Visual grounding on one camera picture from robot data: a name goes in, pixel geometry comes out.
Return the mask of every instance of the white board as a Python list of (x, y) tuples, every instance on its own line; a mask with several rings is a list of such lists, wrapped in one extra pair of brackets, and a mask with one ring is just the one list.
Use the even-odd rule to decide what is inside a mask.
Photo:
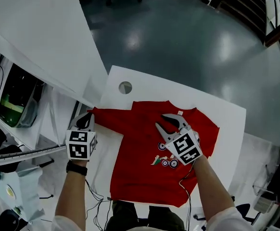
[[(129, 94), (120, 93), (121, 82), (132, 85)], [(181, 109), (197, 107), (220, 127), (213, 155), (209, 162), (220, 181), (228, 189), (242, 146), (246, 110), (235, 104), (178, 84), (173, 81), (112, 66), (100, 108), (131, 109), (133, 101), (167, 101)], [(97, 150), (88, 163), (88, 180), (99, 194), (110, 196), (110, 181), (123, 136), (101, 126)], [(198, 186), (191, 194), (192, 207), (201, 207)]]

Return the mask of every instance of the wrist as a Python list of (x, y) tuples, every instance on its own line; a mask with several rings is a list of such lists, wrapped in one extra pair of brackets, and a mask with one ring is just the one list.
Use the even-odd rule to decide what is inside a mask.
[(193, 167), (198, 167), (198, 165), (205, 163), (205, 161), (207, 161), (207, 158), (205, 155), (202, 155), (194, 161)]
[(81, 167), (87, 167), (88, 161), (86, 160), (72, 160), (72, 163)]

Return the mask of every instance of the wristwatch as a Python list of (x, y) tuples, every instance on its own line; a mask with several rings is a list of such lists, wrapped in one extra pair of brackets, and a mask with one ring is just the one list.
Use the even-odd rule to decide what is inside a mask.
[(73, 162), (71, 160), (69, 160), (67, 163), (67, 166), (66, 166), (66, 172), (68, 172), (68, 171), (73, 171), (73, 172), (86, 176), (88, 169), (86, 167), (82, 167), (82, 166), (73, 164)]

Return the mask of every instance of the person's leg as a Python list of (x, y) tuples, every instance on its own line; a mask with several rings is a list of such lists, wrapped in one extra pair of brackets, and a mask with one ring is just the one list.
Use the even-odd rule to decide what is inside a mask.
[(168, 207), (150, 206), (149, 227), (166, 231), (183, 231), (184, 222)]
[(106, 231), (126, 231), (138, 226), (138, 217), (133, 203), (113, 201), (113, 216), (109, 219)]

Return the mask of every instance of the hand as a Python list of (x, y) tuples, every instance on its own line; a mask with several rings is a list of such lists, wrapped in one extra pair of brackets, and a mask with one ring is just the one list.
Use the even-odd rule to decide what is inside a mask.
[(73, 164), (76, 164), (78, 166), (86, 167), (87, 166), (87, 160), (72, 160)]

